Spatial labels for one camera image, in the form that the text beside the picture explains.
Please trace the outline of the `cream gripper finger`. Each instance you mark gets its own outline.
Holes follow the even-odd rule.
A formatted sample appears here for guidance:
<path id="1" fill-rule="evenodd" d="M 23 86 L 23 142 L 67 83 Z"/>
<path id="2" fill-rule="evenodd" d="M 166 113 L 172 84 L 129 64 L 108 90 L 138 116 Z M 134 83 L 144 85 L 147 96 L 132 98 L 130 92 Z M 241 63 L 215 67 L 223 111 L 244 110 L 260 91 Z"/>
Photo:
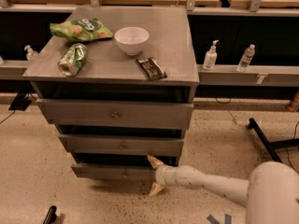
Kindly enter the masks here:
<path id="1" fill-rule="evenodd" d="M 160 165 L 164 164 L 162 161 L 158 160 L 152 155 L 148 155 L 147 158 L 153 169 L 157 169 Z"/>
<path id="2" fill-rule="evenodd" d="M 153 182 L 151 185 L 151 189 L 149 192 L 149 196 L 155 196 L 157 195 L 159 192 L 161 192 L 164 189 L 164 187 L 160 184 L 158 184 L 157 182 Z"/>

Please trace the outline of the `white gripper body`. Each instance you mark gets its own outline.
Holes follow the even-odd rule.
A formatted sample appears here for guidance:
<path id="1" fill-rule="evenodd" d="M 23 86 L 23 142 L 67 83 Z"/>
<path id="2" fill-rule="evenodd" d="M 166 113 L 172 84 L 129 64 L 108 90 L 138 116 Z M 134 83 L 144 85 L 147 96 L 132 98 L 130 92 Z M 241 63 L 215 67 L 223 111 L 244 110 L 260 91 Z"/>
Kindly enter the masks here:
<path id="1" fill-rule="evenodd" d="M 169 165 L 160 165 L 155 172 L 156 182 L 162 187 L 175 187 L 177 185 L 176 172 L 178 168 Z"/>

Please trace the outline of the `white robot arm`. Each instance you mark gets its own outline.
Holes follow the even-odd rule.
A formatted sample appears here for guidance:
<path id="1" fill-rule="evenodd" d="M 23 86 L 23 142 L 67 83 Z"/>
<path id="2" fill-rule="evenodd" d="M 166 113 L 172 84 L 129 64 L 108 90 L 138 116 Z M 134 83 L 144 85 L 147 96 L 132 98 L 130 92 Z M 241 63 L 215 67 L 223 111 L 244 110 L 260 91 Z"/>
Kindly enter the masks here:
<path id="1" fill-rule="evenodd" d="M 166 187 L 202 188 L 245 207 L 246 224 L 299 224 L 299 174 L 286 164 L 264 162 L 245 180 L 166 165 L 152 155 L 148 160 L 155 170 L 151 196 Z"/>

